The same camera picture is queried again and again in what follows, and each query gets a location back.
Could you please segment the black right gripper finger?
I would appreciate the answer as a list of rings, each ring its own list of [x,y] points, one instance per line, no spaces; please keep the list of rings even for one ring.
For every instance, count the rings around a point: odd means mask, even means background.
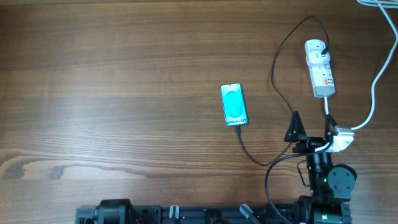
[[[299,142],[305,140],[306,132],[302,124],[299,112],[294,111],[292,113],[289,128],[284,137],[284,142]]]
[[[336,121],[331,114],[327,114],[325,117],[325,139],[330,139],[333,135],[333,129],[337,125]]]

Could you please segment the smartphone with teal screen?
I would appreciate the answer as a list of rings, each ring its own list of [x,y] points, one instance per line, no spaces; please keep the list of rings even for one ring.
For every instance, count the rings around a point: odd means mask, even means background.
[[[227,126],[238,126],[248,123],[243,89],[240,83],[220,86],[224,118]]]

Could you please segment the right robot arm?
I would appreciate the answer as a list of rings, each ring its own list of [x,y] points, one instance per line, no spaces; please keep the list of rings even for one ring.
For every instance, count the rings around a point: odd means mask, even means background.
[[[292,210],[284,212],[290,223],[352,223],[348,202],[357,173],[350,166],[334,165],[331,155],[346,149],[353,140],[353,130],[338,126],[330,114],[323,138],[307,136],[299,113],[293,112],[284,141],[295,144],[294,153],[305,155],[311,195],[299,197]]]

